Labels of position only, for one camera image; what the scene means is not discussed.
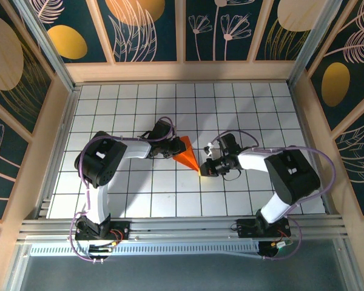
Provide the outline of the orange sun leaf wall panel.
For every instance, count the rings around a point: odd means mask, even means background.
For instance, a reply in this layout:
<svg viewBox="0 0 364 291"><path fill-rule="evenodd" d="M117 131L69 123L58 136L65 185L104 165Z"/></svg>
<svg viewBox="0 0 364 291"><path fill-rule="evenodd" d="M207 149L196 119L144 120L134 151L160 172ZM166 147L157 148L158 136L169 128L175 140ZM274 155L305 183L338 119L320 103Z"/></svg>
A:
<svg viewBox="0 0 364 291"><path fill-rule="evenodd" d="M97 0L115 62L175 62L175 0Z"/></svg>

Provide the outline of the aluminium rail beam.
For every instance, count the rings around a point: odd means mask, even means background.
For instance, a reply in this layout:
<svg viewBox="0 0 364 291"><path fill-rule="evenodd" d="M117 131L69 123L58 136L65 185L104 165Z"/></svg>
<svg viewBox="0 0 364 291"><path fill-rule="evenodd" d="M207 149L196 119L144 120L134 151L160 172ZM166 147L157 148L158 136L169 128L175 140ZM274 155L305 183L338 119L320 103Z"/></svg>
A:
<svg viewBox="0 0 364 291"><path fill-rule="evenodd" d="M209 216L187 218L115 218L112 225L128 224L128 243L187 243L233 241L239 239L237 220L241 216ZM70 219L25 220L16 239L17 244L66 243ZM345 239L348 231L340 215L289 215L290 234L274 230L270 236L251 234L249 239L273 241L288 239Z"/></svg>

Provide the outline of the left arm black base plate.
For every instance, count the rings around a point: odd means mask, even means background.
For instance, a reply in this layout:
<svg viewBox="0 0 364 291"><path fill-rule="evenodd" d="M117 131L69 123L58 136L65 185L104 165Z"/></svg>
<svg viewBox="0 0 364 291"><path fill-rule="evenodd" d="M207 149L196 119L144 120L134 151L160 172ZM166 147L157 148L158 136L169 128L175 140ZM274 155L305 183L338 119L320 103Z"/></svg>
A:
<svg viewBox="0 0 364 291"><path fill-rule="evenodd" d="M78 241L90 240L127 240L129 238L130 222L128 221L113 221L110 224L110 231L107 234L100 236L93 231L84 222L80 222L77 227L75 239Z"/></svg>

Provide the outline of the single pink flower wall panel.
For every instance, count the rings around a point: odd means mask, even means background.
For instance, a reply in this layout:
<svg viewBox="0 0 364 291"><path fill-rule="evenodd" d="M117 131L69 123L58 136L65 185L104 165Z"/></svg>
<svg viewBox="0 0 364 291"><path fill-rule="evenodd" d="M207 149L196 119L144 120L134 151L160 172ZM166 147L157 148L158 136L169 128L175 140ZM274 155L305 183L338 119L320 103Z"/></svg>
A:
<svg viewBox="0 0 364 291"><path fill-rule="evenodd" d="M28 142L0 118L0 221L5 216Z"/></svg>

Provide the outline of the orange oval leaf wall panel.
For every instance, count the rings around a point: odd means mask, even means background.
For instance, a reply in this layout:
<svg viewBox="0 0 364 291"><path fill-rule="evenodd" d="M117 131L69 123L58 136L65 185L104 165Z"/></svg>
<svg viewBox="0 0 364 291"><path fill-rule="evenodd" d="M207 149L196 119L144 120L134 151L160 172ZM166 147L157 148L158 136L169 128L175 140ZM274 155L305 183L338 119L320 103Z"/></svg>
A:
<svg viewBox="0 0 364 291"><path fill-rule="evenodd" d="M107 61L86 0L29 0L66 63Z"/></svg>

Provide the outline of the pink fern leaves wall panel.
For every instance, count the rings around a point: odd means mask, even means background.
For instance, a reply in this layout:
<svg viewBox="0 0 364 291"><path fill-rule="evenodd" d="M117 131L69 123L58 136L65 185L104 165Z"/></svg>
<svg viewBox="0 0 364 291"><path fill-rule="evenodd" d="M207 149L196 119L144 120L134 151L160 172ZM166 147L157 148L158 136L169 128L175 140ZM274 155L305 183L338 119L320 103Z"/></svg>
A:
<svg viewBox="0 0 364 291"><path fill-rule="evenodd" d="M351 124L335 143L364 215L364 114Z"/></svg>

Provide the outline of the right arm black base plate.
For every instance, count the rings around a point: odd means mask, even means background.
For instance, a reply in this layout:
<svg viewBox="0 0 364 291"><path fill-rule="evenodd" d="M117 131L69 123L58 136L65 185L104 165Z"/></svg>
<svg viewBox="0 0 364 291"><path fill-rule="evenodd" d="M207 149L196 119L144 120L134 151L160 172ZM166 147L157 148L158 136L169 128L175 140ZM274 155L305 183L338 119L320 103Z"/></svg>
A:
<svg viewBox="0 0 364 291"><path fill-rule="evenodd" d="M290 237L289 221L282 218L273 224L266 224L261 218L237 219L231 225L239 238L281 238Z"/></svg>

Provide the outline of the flower print wall panel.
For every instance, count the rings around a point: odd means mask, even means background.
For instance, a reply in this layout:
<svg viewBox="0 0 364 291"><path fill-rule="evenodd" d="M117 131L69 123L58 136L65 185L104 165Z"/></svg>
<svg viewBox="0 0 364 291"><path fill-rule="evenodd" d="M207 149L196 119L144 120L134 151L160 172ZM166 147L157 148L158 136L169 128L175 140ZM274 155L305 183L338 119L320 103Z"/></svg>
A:
<svg viewBox="0 0 364 291"><path fill-rule="evenodd" d="M186 0L185 60L247 58L261 0Z"/></svg>

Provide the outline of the electronics module with green light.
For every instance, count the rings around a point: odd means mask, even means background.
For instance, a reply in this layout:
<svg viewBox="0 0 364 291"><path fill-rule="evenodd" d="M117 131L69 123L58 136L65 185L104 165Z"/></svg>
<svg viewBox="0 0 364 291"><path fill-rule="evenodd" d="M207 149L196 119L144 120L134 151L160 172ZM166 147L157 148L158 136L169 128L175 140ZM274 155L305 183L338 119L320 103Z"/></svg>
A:
<svg viewBox="0 0 364 291"><path fill-rule="evenodd" d="M287 241L259 241L258 254L263 260L281 261L288 259L294 255L294 252L285 256L278 256L279 251L288 245Z"/></svg>

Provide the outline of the beige circle wall panel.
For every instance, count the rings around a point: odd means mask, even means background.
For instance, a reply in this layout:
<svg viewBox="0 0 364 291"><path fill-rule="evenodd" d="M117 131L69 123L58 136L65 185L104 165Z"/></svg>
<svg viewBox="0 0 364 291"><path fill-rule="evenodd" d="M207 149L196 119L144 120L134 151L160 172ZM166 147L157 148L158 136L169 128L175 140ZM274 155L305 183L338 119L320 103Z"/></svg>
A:
<svg viewBox="0 0 364 291"><path fill-rule="evenodd" d="M274 0L255 60L296 60L312 29L309 16L304 0Z"/></svg>

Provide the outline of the large beige disc wall panel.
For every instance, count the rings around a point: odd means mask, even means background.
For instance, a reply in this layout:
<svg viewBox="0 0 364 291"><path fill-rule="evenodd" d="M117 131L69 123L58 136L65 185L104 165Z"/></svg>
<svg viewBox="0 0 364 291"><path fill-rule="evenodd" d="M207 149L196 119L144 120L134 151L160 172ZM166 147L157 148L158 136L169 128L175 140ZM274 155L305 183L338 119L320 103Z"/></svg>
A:
<svg viewBox="0 0 364 291"><path fill-rule="evenodd" d="M0 105L33 132L51 78L0 5Z"/></svg>

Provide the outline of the orange paper sheet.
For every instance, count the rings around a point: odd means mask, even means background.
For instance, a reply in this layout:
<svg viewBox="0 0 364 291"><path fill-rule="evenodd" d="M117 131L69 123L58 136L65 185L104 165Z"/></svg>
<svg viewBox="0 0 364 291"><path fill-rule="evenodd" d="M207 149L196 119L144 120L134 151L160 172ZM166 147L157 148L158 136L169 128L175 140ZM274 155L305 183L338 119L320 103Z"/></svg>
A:
<svg viewBox="0 0 364 291"><path fill-rule="evenodd" d="M189 137L182 136L180 140L184 142L186 150L174 156L173 160L192 170L195 170L196 172L198 172L198 174L200 174L200 167L197 163L197 159L195 157Z"/></svg>

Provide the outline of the aluminium corner post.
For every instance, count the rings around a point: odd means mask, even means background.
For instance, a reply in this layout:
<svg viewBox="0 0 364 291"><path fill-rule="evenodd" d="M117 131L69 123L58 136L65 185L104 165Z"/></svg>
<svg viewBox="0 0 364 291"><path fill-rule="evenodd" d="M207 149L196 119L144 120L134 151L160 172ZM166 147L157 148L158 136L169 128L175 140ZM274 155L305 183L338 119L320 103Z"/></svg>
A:
<svg viewBox="0 0 364 291"><path fill-rule="evenodd" d="M47 30L35 14L31 3L29 3L28 0L13 0L13 2L20 14L24 17L25 23L30 28L33 36L39 42L43 52L57 72L60 80L66 89L72 93L75 89L75 83L70 76L69 71L66 69L62 58L59 56L55 46L53 45L52 40L48 36Z"/></svg>
<svg viewBox="0 0 364 291"><path fill-rule="evenodd" d="M291 93L293 93L307 63L311 59L313 53L317 50L318 44L323 39L332 20L339 11L342 1L343 0L327 0L322 11L319 13L313 28L295 60L294 68L287 79L287 85Z"/></svg>

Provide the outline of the gold oval fern wall panel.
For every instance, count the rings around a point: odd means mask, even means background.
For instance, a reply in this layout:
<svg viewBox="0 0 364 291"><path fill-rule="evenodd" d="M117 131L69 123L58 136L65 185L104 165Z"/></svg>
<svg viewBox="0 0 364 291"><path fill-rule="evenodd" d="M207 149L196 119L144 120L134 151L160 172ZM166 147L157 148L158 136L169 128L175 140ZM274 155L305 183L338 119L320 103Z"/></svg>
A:
<svg viewBox="0 0 364 291"><path fill-rule="evenodd" d="M327 125L334 130L364 101L364 0L336 17L312 68L310 81ZM364 124L364 112L354 126Z"/></svg>

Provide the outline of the black electronics module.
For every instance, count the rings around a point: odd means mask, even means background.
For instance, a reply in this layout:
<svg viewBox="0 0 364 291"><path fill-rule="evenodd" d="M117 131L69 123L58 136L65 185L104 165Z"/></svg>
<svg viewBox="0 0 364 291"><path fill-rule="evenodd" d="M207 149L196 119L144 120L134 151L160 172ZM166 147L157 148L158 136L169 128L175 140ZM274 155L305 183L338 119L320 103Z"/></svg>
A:
<svg viewBox="0 0 364 291"><path fill-rule="evenodd" d="M114 245L112 243L95 245L89 244L88 256L93 261L93 263L103 264L107 258L112 254Z"/></svg>

